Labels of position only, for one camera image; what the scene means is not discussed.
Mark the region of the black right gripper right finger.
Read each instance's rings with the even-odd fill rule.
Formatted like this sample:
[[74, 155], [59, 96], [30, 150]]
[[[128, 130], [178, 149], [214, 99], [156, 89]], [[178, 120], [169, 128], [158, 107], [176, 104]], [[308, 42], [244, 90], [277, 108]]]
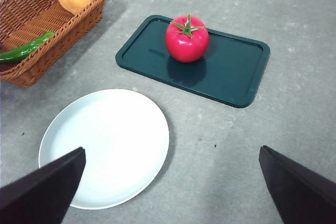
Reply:
[[335, 223], [335, 183], [264, 145], [258, 157], [284, 223]]

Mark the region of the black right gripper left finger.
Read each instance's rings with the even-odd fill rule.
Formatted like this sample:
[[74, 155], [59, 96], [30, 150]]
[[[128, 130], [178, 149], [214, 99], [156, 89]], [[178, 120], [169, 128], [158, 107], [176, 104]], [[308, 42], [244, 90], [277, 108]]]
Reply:
[[62, 223], [86, 165], [79, 147], [1, 188], [1, 223]]

